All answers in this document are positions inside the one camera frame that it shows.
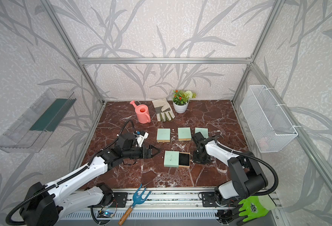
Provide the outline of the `mint drawer jewelry box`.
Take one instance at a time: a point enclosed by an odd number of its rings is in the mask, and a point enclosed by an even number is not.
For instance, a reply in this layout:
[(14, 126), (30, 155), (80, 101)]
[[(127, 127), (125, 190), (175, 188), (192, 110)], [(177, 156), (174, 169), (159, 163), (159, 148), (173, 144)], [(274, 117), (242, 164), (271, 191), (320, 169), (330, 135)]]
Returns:
[(191, 129), (190, 127), (178, 128), (178, 140), (179, 141), (191, 141)]

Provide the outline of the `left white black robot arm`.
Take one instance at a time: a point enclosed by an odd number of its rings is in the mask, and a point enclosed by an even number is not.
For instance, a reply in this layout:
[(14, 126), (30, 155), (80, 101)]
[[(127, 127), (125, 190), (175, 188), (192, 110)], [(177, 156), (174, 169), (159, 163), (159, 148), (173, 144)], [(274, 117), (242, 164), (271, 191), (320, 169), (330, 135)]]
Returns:
[(105, 184), (86, 191), (74, 192), (94, 178), (120, 165), (125, 159), (150, 159), (153, 150), (143, 145), (149, 134), (145, 131), (120, 134), (109, 146), (96, 153), (88, 163), (73, 172), (43, 185), (32, 185), (20, 204), (6, 216), (10, 226), (53, 226), (61, 218), (88, 206), (109, 204), (112, 191)]

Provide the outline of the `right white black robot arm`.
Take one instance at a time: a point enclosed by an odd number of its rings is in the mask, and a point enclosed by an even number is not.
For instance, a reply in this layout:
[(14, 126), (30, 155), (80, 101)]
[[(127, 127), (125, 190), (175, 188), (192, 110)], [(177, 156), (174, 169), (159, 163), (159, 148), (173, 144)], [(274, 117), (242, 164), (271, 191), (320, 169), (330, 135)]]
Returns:
[[(268, 195), (276, 190), (279, 177), (276, 170), (267, 162), (257, 158), (251, 152), (236, 151), (218, 141), (218, 136), (205, 138), (198, 132), (192, 136), (197, 149), (193, 153), (193, 162), (209, 164), (214, 157), (226, 164), (231, 180), (217, 186), (216, 196), (219, 200), (234, 197), (246, 199), (250, 196)], [(274, 183), (267, 191), (261, 190), (268, 186), (268, 179), (260, 165), (264, 165), (273, 175)]]

